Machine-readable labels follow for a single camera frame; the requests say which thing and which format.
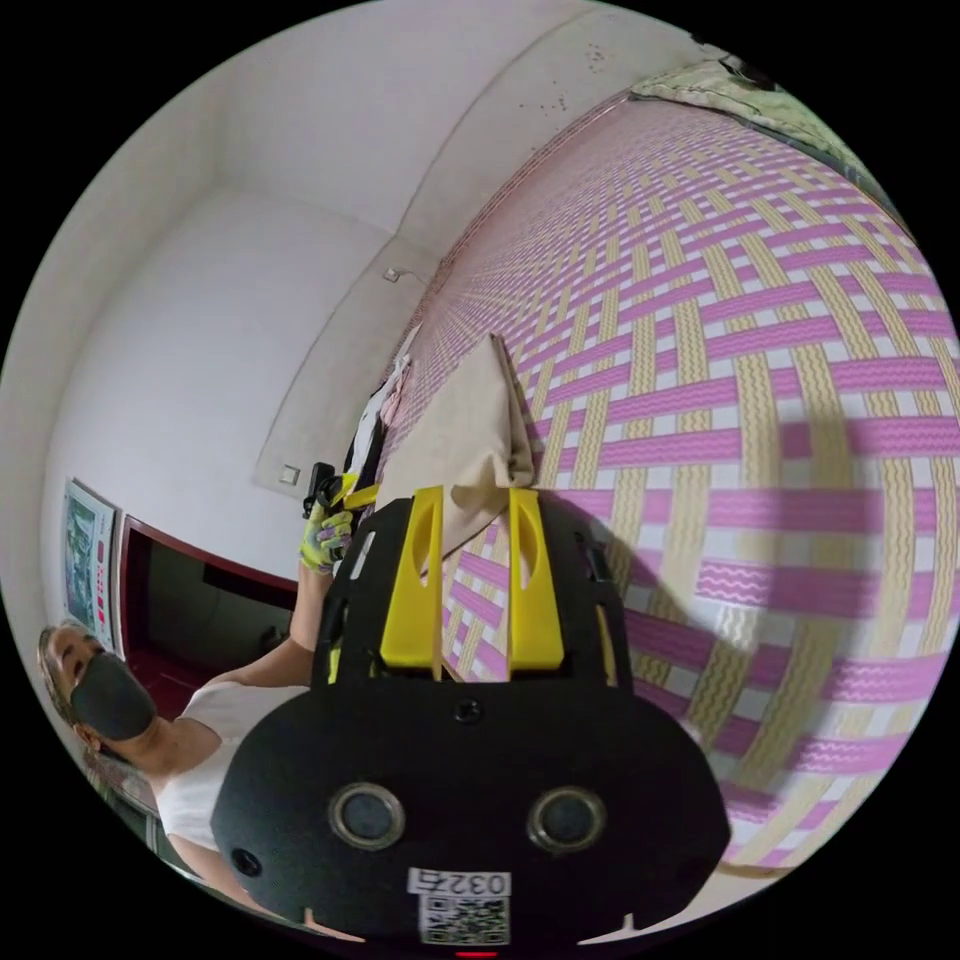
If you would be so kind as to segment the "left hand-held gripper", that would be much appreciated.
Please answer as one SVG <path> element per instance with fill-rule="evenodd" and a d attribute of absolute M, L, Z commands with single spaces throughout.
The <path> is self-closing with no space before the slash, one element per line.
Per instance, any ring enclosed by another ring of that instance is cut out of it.
<path fill-rule="evenodd" d="M 313 465 L 307 495 L 303 500 L 302 516 L 309 519 L 319 506 L 324 516 L 338 510 L 357 512 L 375 504 L 379 485 L 362 488 L 355 473 L 337 473 L 333 465 L 316 462 Z"/>

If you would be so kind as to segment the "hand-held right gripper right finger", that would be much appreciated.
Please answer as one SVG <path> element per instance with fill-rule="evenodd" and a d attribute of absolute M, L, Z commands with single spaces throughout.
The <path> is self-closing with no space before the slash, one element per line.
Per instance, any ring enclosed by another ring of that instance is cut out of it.
<path fill-rule="evenodd" d="M 564 647 L 538 493 L 511 489 L 508 521 L 508 671 L 556 672 Z"/>

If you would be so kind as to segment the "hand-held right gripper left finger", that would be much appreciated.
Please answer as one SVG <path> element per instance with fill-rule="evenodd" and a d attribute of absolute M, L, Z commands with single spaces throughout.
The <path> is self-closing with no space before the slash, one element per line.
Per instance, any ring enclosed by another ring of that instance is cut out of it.
<path fill-rule="evenodd" d="M 440 680 L 442 667 L 443 488 L 409 501 L 380 644 L 385 666 Z"/>

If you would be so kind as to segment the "person's left hand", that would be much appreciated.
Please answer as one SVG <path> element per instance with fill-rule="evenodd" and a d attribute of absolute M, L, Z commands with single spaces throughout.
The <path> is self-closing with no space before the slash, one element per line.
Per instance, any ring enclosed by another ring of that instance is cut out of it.
<path fill-rule="evenodd" d="M 305 568 L 320 575 L 330 575 L 342 561 L 352 540 L 353 514 L 331 512 L 315 502 L 306 521 L 299 547 L 299 558 Z"/>

